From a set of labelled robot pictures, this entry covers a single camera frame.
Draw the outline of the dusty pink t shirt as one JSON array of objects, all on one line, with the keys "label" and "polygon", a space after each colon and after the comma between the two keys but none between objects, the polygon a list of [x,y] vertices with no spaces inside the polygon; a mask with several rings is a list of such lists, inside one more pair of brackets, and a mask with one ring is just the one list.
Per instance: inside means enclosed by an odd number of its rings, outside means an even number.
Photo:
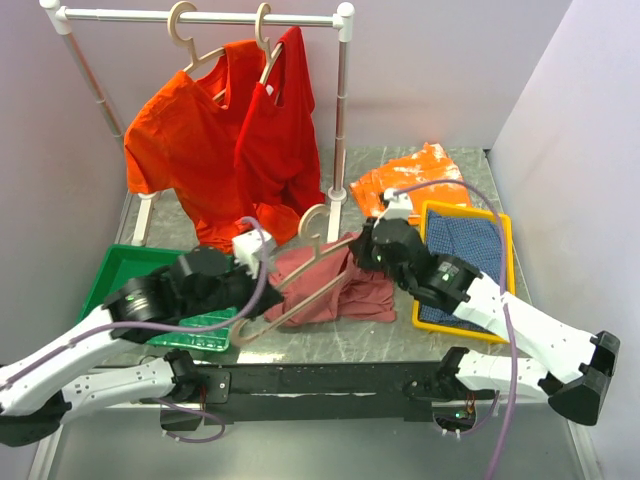
[{"label": "dusty pink t shirt", "polygon": [[328,256],[284,289],[284,301],[269,309],[264,318],[277,320],[329,281],[344,279],[322,297],[284,323],[286,327],[332,322],[339,317],[391,323],[396,320],[394,286],[381,272],[358,268],[348,248]]}]

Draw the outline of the green plastic tray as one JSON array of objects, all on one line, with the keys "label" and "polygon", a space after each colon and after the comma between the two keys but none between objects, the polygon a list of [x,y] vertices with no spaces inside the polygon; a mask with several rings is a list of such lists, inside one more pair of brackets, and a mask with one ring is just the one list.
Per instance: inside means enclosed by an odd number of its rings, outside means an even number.
[{"label": "green plastic tray", "polygon": [[[84,320],[109,294],[121,288],[129,279],[146,276],[157,268],[170,265],[182,254],[183,251],[179,250],[123,244],[110,246],[76,322]],[[158,334],[152,337],[147,345],[222,353],[230,346],[229,328],[198,334]]]}]

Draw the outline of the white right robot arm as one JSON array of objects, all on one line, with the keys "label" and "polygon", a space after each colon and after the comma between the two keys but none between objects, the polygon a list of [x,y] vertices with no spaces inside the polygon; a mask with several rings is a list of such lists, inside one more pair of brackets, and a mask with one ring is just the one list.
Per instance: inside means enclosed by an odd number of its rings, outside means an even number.
[{"label": "white right robot arm", "polygon": [[547,397],[550,407],[575,423],[594,426],[613,378],[620,340],[566,325],[521,301],[487,273],[447,254],[433,254],[420,234],[400,218],[366,219],[350,247],[357,265],[389,276],[421,305],[513,340],[526,358],[508,359],[455,347],[437,378],[449,398],[469,390],[496,390],[516,380],[531,397]]}]

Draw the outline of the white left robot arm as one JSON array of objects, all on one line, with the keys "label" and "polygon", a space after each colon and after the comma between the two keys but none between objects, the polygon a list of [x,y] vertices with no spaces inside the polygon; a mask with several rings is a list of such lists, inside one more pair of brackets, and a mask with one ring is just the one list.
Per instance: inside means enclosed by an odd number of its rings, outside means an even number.
[{"label": "white left robot arm", "polygon": [[119,403],[197,397],[204,380],[184,350],[148,366],[91,370],[156,336],[185,332],[184,319],[228,308],[253,318],[282,300],[264,264],[253,271],[213,248],[192,250],[129,279],[64,335],[2,367],[2,444],[37,443],[79,416]]}]

